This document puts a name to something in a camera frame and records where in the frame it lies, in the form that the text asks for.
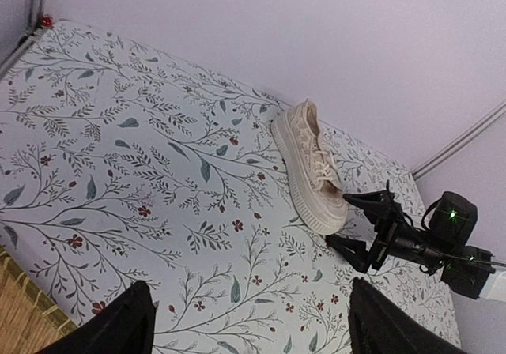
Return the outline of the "cream lace platform sneaker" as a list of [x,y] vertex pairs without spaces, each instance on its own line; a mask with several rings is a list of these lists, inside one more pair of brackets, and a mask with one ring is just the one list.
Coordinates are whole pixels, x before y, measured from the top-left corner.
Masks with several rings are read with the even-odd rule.
[[271,123],[284,160],[289,193],[305,225],[320,235],[340,232],[348,203],[330,145],[319,127],[317,107],[310,100],[284,111]]

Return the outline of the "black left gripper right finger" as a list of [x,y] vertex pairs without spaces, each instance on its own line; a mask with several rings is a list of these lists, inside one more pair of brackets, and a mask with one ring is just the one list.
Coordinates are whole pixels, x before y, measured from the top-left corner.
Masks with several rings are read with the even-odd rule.
[[438,354],[463,350],[416,323],[363,278],[354,278],[349,299],[354,353]]

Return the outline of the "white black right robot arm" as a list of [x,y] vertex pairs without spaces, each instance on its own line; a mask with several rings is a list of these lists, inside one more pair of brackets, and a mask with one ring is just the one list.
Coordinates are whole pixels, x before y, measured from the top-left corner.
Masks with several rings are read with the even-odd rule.
[[443,192],[433,202],[420,226],[403,211],[389,190],[367,194],[345,194],[344,199],[364,212],[376,234],[372,244],[340,235],[325,237],[357,272],[379,270],[392,256],[418,264],[421,272],[432,276],[442,270],[441,281],[461,296],[485,298],[487,281],[504,263],[494,262],[493,254],[467,244],[478,221],[478,208],[452,191]]

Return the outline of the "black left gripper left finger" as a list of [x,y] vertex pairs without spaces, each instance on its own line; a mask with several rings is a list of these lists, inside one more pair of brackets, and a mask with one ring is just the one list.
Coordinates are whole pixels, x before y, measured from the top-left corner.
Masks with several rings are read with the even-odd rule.
[[42,353],[151,353],[155,307],[149,286],[134,282],[105,309]]

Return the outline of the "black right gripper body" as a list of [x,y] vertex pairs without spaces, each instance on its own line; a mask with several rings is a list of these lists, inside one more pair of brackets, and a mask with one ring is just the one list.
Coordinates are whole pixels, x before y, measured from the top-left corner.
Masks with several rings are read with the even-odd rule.
[[390,207],[382,217],[367,212],[367,218],[376,233],[368,252],[369,267],[379,270],[387,256],[392,256],[416,263],[421,272],[432,276],[445,265],[445,257],[429,245],[428,236],[414,227],[399,205]]

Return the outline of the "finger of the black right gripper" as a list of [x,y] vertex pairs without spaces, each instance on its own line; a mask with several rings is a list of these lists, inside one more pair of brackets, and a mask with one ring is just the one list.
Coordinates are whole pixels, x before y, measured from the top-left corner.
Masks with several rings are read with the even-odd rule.
[[365,241],[343,238],[340,235],[327,235],[326,244],[341,255],[357,272],[368,272],[370,261]]
[[386,220],[391,213],[391,193],[387,190],[367,194],[343,194],[343,198],[360,209],[373,225],[379,220]]

